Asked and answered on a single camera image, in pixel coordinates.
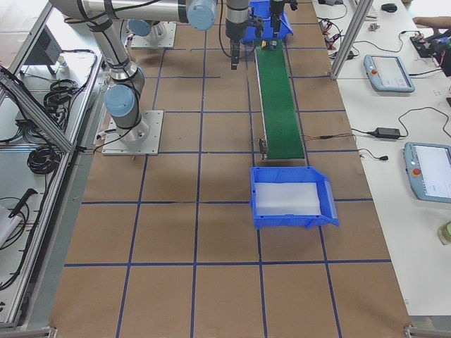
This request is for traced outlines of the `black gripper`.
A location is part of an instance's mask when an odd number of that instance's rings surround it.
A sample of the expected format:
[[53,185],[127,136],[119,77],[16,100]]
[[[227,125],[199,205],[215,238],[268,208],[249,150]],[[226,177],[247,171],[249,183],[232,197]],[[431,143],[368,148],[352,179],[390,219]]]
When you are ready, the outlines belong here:
[[240,41],[230,40],[230,67],[232,70],[237,70],[240,62]]
[[270,0],[271,27],[273,28],[273,37],[277,37],[280,32],[282,12],[283,2]]

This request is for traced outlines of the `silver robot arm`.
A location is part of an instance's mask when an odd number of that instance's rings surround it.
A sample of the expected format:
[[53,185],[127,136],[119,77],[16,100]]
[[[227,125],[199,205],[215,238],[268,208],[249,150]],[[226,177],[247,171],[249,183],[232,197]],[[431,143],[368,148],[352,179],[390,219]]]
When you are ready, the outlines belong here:
[[217,10],[216,1],[52,1],[51,4],[64,14],[66,23],[85,24],[96,40],[114,83],[104,95],[104,104],[122,143],[146,139],[150,127],[139,107],[144,75],[131,60],[113,26],[114,20],[180,22],[206,31],[215,23]]
[[[263,29],[257,36],[255,27],[247,27],[246,33],[240,42],[250,44],[256,39],[270,39],[273,37],[273,27],[271,25],[270,1],[250,1],[249,13],[251,17],[260,17],[263,21]],[[175,41],[175,22],[151,22],[146,20],[130,19],[127,22],[132,38],[132,48],[135,49],[157,49],[171,48]]]

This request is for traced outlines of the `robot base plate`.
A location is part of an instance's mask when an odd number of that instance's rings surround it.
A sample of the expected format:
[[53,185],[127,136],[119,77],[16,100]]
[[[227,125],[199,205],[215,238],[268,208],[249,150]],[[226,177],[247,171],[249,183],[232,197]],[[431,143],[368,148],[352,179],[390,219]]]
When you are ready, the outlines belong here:
[[141,21],[133,32],[131,49],[172,49],[175,42],[175,22]]
[[163,125],[163,111],[142,111],[141,121],[132,130],[116,127],[113,118],[109,121],[109,130],[101,153],[105,156],[157,156]]

